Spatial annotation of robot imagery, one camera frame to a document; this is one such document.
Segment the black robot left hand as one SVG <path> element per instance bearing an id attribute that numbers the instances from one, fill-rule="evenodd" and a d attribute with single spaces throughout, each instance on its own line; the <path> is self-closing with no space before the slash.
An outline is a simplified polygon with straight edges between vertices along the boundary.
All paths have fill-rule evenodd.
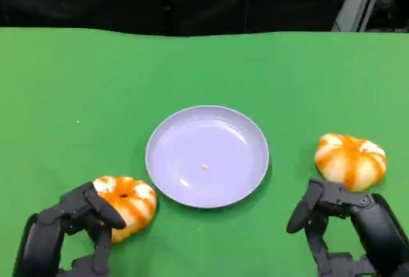
<path id="1" fill-rule="evenodd" d="M 24 227 L 13 276 L 108 276 L 112 231 L 126 227 L 119 212 L 98 195 L 92 182 L 60 197 L 54 206 L 32 214 Z M 73 260 L 71 269 L 59 268 L 66 235 L 85 230 L 94 252 Z"/>

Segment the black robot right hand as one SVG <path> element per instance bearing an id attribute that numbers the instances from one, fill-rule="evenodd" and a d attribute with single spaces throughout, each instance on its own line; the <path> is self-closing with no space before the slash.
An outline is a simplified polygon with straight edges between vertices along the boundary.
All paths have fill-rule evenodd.
<path id="1" fill-rule="evenodd" d="M 329 252 L 323 236 L 331 216 L 351 220 L 366 252 L 360 260 Z M 343 184 L 312 178 L 286 227 L 288 233 L 301 230 L 318 276 L 408 276 L 408 237 L 378 193 L 354 193 Z"/>

